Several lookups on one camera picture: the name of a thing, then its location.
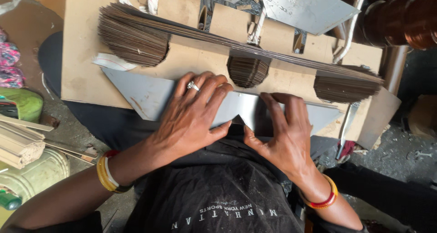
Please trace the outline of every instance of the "silver ring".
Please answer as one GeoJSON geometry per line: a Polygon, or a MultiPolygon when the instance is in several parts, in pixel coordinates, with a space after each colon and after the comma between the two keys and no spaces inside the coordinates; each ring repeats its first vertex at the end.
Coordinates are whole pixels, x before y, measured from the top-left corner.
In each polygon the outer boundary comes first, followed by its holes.
{"type": "Polygon", "coordinates": [[[199,91],[199,87],[197,87],[197,85],[194,84],[194,81],[190,81],[188,83],[187,89],[195,89],[196,91],[199,91]]]}

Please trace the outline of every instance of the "yellow bangle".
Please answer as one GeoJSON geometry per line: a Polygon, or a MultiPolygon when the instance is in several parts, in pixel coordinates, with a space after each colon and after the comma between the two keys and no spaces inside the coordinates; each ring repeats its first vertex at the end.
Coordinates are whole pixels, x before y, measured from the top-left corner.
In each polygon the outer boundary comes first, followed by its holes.
{"type": "Polygon", "coordinates": [[[105,187],[108,191],[120,194],[120,193],[127,192],[130,188],[132,188],[133,183],[130,186],[122,186],[119,185],[112,178],[112,175],[109,172],[107,161],[110,157],[112,157],[111,154],[113,153],[114,153],[113,150],[108,151],[99,159],[96,165],[97,175],[99,176],[99,180],[102,183],[103,187],[105,187]]]}
{"type": "Polygon", "coordinates": [[[299,195],[302,198],[302,200],[305,202],[305,204],[307,204],[309,207],[314,208],[314,209],[328,208],[332,204],[335,203],[335,201],[337,200],[337,197],[338,197],[338,190],[337,190],[337,186],[335,185],[334,181],[332,181],[332,179],[330,177],[328,177],[327,175],[325,175],[325,174],[322,174],[322,175],[326,178],[326,180],[328,180],[329,184],[331,185],[331,193],[330,193],[329,198],[326,201],[320,202],[320,203],[310,202],[305,198],[302,191],[299,189],[299,195]]]}

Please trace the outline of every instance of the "red bangle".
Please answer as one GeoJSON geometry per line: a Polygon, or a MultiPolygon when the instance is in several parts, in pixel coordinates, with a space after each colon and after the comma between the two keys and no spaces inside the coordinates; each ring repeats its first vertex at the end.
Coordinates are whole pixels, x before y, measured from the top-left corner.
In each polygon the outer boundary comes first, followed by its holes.
{"type": "Polygon", "coordinates": [[[325,174],[322,174],[326,180],[328,180],[329,184],[331,185],[331,193],[329,195],[329,198],[324,201],[324,202],[320,202],[320,203],[315,203],[315,202],[310,202],[308,201],[305,196],[303,196],[303,193],[301,190],[299,190],[299,195],[300,197],[302,197],[302,200],[305,202],[305,204],[307,204],[309,207],[314,208],[314,209],[325,209],[328,208],[329,206],[331,206],[332,204],[335,203],[335,201],[337,200],[338,197],[338,190],[337,190],[337,186],[335,185],[334,181],[332,181],[332,179],[330,177],[328,177],[325,174]]]}

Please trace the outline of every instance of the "left hand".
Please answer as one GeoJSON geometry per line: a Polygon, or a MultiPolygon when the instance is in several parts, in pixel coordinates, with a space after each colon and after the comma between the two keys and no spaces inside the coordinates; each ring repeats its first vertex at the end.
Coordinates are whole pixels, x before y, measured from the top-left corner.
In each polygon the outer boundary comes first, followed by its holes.
{"type": "Polygon", "coordinates": [[[224,75],[211,72],[185,74],[178,82],[161,126],[146,140],[159,153],[160,165],[206,147],[225,137],[231,121],[210,130],[221,102],[232,85],[224,75]],[[200,89],[187,89],[190,81],[200,89]]]}

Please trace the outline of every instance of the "red cloth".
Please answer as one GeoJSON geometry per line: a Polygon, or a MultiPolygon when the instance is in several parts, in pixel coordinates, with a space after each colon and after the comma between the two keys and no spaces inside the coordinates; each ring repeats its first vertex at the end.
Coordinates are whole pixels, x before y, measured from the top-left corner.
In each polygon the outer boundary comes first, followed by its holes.
{"type": "Polygon", "coordinates": [[[343,151],[341,152],[340,159],[341,159],[343,156],[346,156],[346,155],[352,154],[352,153],[353,153],[353,148],[354,148],[354,147],[355,147],[355,142],[354,142],[354,141],[346,141],[346,142],[344,143],[344,148],[343,148],[343,151]]]}

